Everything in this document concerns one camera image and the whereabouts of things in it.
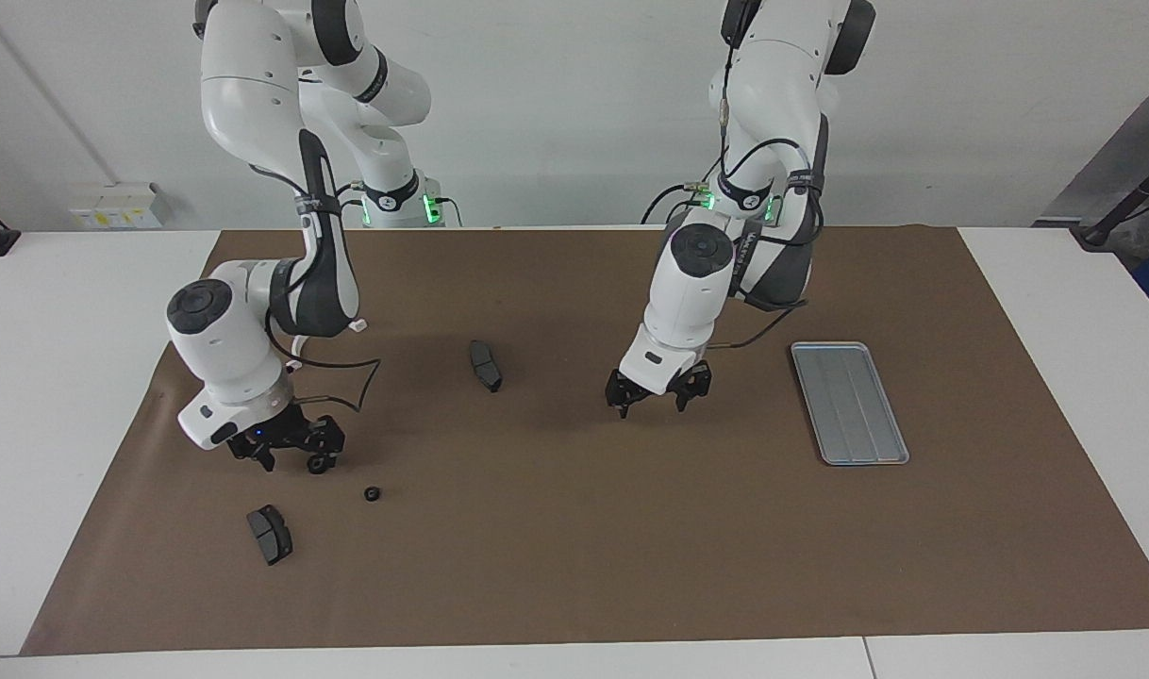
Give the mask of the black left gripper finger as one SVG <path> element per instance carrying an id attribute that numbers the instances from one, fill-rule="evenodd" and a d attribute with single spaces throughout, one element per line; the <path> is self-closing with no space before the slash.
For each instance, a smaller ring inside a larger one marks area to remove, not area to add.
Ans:
<path id="1" fill-rule="evenodd" d="M 707 396 L 711 381 L 712 370 L 708 364 L 694 364 L 686 373 L 674 377 L 677 411 L 684 412 L 691 400 Z"/>
<path id="2" fill-rule="evenodd" d="M 606 401 L 616 409 L 622 420 L 626 420 L 629 408 L 643 400 L 643 387 L 631 381 L 620 370 L 612 370 L 606 383 Z"/>

